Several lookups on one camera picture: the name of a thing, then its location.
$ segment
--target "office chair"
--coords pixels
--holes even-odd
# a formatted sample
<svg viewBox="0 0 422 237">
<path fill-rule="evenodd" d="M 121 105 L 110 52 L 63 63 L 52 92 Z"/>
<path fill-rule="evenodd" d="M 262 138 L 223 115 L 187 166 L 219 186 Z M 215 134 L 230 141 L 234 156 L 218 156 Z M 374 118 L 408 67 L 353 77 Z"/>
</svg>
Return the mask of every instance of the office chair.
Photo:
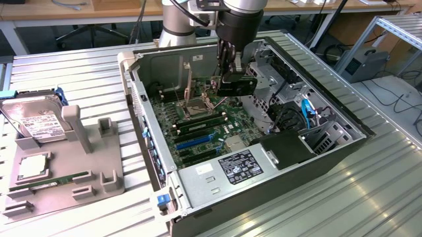
<svg viewBox="0 0 422 237">
<path fill-rule="evenodd" d="M 125 34 L 119 33 L 118 31 L 115 31 L 117 29 L 117 24 L 113 23 L 111 24 L 111 30 L 110 29 L 106 29 L 102 27 L 102 25 L 105 24 L 89 24 L 86 26 L 83 26 L 82 28 L 78 27 L 78 25 L 72 25 L 74 27 L 74 30 L 67 33 L 66 35 L 58 37 L 55 39 L 56 41 L 56 45 L 59 48 L 66 48 L 66 43 L 63 42 L 66 39 L 71 38 L 72 36 L 86 32 L 86 31 L 90 31 L 90 35 L 91 35 L 91 47 L 95 48 L 95 36 L 97 36 L 97 31 L 101 31 L 101 32 L 105 32 L 113 36 L 117 36 L 119 38 L 123 38 L 125 39 L 125 44 L 129 43 L 129 36 L 126 36 Z"/>
<path fill-rule="evenodd" d="M 265 23 L 266 23 L 267 25 L 270 24 L 271 19 L 273 19 L 274 17 L 279 17 L 279 16 L 270 16 L 270 18 L 265 21 Z M 294 20 L 294 24 L 293 24 L 293 26 L 291 26 L 291 30 L 295 30 L 295 29 L 297 29 L 297 24 L 298 24 L 298 22 L 301 21 L 301 15 L 295 15 L 295 17 L 291 18 L 291 19 Z"/>
</svg>

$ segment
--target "warning sticker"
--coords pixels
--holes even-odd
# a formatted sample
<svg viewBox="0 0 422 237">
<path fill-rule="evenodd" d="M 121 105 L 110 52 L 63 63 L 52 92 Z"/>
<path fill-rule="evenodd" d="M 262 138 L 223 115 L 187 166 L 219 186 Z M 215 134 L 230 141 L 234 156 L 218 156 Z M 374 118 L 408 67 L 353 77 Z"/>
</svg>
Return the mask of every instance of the warning sticker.
<svg viewBox="0 0 422 237">
<path fill-rule="evenodd" d="M 35 139 L 64 135 L 63 127 L 55 115 L 22 118 L 22 122 Z"/>
<path fill-rule="evenodd" d="M 218 160 L 231 184 L 238 184 L 245 180 L 263 173 L 250 150 L 242 151 Z"/>
</svg>

